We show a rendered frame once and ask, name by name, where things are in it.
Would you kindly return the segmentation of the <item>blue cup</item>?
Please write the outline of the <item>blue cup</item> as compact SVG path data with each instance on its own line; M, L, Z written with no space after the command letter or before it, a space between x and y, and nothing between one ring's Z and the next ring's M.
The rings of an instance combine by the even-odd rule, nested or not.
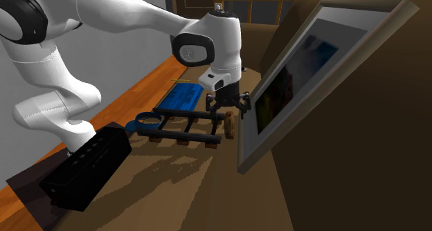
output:
M146 123L145 120L157 119L156 123ZM125 130L128 132L136 132L137 129L158 129L162 123L162 117L154 112L141 112L136 115L134 120L129 121L125 125Z

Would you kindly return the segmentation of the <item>dark robot stand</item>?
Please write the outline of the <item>dark robot stand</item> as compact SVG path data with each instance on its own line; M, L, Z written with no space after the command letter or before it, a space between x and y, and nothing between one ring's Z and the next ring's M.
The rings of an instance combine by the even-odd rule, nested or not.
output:
M123 128L115 122L105 127ZM52 231L69 211L52 205L49 196L39 186L41 180L69 157L67 154L68 149L63 149L7 180L13 192L43 231Z

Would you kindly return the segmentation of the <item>brown round wooden disc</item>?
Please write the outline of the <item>brown round wooden disc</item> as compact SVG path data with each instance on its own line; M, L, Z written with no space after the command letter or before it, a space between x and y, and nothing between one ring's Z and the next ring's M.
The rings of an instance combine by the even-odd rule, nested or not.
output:
M224 118L224 135L226 139L234 139L235 136L235 123L232 111L227 111Z

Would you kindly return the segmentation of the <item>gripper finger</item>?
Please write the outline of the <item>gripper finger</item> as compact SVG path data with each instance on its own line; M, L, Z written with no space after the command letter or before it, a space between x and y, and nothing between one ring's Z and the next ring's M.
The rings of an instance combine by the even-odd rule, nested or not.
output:
M242 94L239 94L238 96L239 98L239 111L240 111L240 118L243 120L244 119L244 114L248 111L251 110L251 100L249 97L249 92L245 92Z
M216 100L215 95L207 94L206 95L206 111L209 113L216 113L218 109L220 109L222 106L219 104L219 102Z

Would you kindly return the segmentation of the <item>large framed picture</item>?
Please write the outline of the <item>large framed picture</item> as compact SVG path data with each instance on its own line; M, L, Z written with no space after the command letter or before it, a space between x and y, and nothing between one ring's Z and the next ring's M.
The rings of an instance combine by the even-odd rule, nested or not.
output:
M320 1L251 92L237 171L247 173L418 11L409 0Z

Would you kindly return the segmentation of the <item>black rack with wooden feet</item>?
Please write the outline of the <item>black rack with wooden feet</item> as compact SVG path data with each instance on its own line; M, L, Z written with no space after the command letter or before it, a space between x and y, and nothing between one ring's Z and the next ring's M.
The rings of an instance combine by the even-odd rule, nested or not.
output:
M139 136L147 136L152 142L160 142L162 139L175 139L178 145L188 145L189 142L203 142L206 148L216 149L222 137L216 135L217 126L222 123L228 114L208 113L203 111L181 111L174 109L153 108L153 113L163 116L161 123L155 127L142 127L136 125L136 133ZM164 130L164 126L172 117L183 117L188 119L186 128L183 131ZM191 133L190 129L194 122L199 119L213 120L211 133Z

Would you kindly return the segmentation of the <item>window with wooden frame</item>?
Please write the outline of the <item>window with wooden frame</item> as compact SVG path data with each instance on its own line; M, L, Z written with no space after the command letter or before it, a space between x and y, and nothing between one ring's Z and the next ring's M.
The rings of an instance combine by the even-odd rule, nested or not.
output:
M215 0L243 23L278 25L296 0Z

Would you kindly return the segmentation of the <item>blue book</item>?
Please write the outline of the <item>blue book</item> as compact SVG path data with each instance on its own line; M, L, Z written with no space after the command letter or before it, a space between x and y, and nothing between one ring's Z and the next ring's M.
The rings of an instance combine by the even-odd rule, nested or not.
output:
M203 92L203 87L195 83L178 83L158 105L159 109L194 111Z

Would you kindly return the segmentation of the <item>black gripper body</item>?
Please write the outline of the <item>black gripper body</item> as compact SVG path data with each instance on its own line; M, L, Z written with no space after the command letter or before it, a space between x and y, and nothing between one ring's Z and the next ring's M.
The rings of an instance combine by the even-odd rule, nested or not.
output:
M229 84L215 92L215 100L221 107L239 107L239 82Z

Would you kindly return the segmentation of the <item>black rectangular speaker box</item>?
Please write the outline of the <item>black rectangular speaker box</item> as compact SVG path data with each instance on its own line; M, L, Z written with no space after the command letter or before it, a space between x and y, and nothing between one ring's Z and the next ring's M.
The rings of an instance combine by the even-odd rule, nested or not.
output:
M123 128L104 127L41 180L39 186L52 205L83 212L131 151Z

